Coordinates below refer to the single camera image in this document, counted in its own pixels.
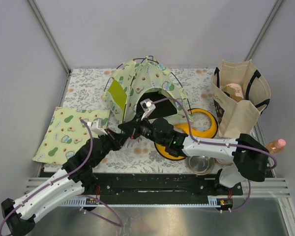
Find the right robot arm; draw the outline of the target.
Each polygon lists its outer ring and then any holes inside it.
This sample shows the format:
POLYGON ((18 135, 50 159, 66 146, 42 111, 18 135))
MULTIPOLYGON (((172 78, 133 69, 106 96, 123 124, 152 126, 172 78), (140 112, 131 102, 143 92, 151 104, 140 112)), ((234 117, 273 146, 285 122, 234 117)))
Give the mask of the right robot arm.
POLYGON ((214 182, 214 189, 224 195, 238 182, 250 180, 263 182, 267 172, 269 152, 248 134, 240 134, 236 139, 195 138, 174 130, 164 118, 153 123, 147 119, 135 118, 118 125, 130 138, 143 136, 165 148, 173 157, 206 156, 230 162, 214 182))

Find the green avocado pet tent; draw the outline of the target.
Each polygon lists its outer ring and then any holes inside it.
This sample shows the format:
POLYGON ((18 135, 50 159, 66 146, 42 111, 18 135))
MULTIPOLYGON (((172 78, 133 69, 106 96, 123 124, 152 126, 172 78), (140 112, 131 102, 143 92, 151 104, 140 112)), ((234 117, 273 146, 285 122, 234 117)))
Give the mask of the green avocado pet tent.
POLYGON ((164 117, 170 124, 186 120, 190 109, 187 93, 175 74, 153 56, 132 59, 119 65, 108 79, 102 96, 119 123, 142 112, 145 99, 156 104, 150 119, 164 117))

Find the avocado print cushion mat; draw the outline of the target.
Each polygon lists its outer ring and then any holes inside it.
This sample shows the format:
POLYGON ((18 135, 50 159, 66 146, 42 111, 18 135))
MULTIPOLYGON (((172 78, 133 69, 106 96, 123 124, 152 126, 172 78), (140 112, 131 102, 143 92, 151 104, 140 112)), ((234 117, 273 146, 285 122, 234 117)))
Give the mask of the avocado print cushion mat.
POLYGON ((80 120, 93 122, 99 118, 105 128, 109 113, 109 110, 57 107, 33 161, 56 165, 64 164, 90 138, 85 124, 80 120))

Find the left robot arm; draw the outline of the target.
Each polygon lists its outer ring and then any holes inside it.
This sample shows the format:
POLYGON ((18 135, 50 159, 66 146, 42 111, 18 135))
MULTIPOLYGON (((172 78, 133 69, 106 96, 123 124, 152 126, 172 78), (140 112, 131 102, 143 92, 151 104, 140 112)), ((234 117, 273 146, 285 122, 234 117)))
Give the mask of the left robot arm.
POLYGON ((109 152, 122 148, 129 135, 105 129, 97 138, 90 137, 47 181, 15 200, 1 203, 3 221, 12 236, 25 236, 47 213, 66 200, 96 191, 97 183, 92 169, 109 152))

